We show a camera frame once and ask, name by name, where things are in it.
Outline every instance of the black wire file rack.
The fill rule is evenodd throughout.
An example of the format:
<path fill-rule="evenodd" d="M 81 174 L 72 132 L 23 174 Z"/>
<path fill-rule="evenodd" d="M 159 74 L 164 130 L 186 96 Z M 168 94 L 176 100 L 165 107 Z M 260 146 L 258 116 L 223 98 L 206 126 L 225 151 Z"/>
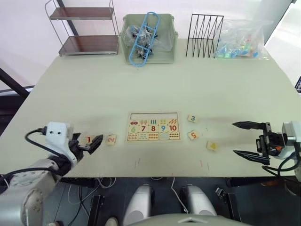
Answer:
<path fill-rule="evenodd" d="M 224 16 L 192 14 L 189 26 L 186 56 L 189 43 L 192 46 L 192 56 L 196 54 L 205 58 L 213 56 L 220 40 Z"/>

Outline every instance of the table surface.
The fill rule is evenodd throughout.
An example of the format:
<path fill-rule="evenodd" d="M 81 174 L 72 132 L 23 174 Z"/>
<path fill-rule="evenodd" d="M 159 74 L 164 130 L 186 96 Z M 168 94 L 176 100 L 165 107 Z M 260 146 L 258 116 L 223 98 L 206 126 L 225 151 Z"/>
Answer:
<path fill-rule="evenodd" d="M 48 153 L 27 143 L 24 135 L 49 121 L 68 122 L 74 132 L 116 134 L 66 176 L 69 177 L 253 177 L 268 176 L 261 164 L 236 150 L 256 151 L 258 130 L 243 130 L 236 121 L 301 120 L 301 99 L 273 59 L 185 57 L 186 40 L 178 40 L 173 64 L 136 68 L 123 55 L 57 57 L 0 137 L 0 173 L 30 166 Z M 130 112 L 179 114 L 181 141 L 127 143 Z M 200 117 L 187 121 L 189 114 Z M 190 141 L 195 129 L 200 138 Z M 45 137 L 33 135 L 45 143 Z M 220 145 L 206 149 L 207 141 Z M 271 158 L 271 166 L 281 161 Z"/>

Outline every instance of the clear plastic bag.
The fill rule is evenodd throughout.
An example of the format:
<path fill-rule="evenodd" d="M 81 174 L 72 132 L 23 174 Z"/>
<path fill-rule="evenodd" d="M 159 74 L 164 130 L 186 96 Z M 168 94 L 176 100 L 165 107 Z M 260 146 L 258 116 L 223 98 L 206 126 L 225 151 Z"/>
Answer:
<path fill-rule="evenodd" d="M 132 47 L 135 43 L 137 35 L 139 33 L 140 27 L 136 25 L 131 25 L 127 27 L 126 32 L 124 34 L 123 40 L 124 44 L 127 47 Z M 163 32 L 159 35 L 155 34 L 155 39 L 153 42 L 154 52 L 158 51 L 170 51 L 173 48 L 173 42 L 171 40 L 170 31 Z M 147 47 L 151 42 L 151 33 L 146 29 L 142 28 L 140 37 L 138 39 L 138 45 Z"/>
<path fill-rule="evenodd" d="M 268 60 L 262 28 L 271 23 L 263 20 L 224 20 L 215 57 Z"/>

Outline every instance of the red number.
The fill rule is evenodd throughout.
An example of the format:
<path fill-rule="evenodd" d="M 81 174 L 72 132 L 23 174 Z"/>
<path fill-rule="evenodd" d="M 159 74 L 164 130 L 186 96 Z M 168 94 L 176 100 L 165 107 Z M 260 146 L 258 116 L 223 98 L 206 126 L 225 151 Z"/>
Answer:
<path fill-rule="evenodd" d="M 176 131 L 176 130 L 177 130 L 177 126 L 169 126 L 169 129 L 170 129 L 171 131 Z"/>

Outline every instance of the wooden shelf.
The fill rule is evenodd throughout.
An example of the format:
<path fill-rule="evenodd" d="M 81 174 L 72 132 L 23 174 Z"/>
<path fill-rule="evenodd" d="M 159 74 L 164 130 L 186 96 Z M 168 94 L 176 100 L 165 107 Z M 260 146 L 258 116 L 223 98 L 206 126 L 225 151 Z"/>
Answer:
<path fill-rule="evenodd" d="M 56 8 L 51 20 L 112 20 L 114 8 L 110 7 L 65 7 Z"/>
<path fill-rule="evenodd" d="M 60 49 L 60 56 L 117 54 L 117 35 L 70 36 Z"/>

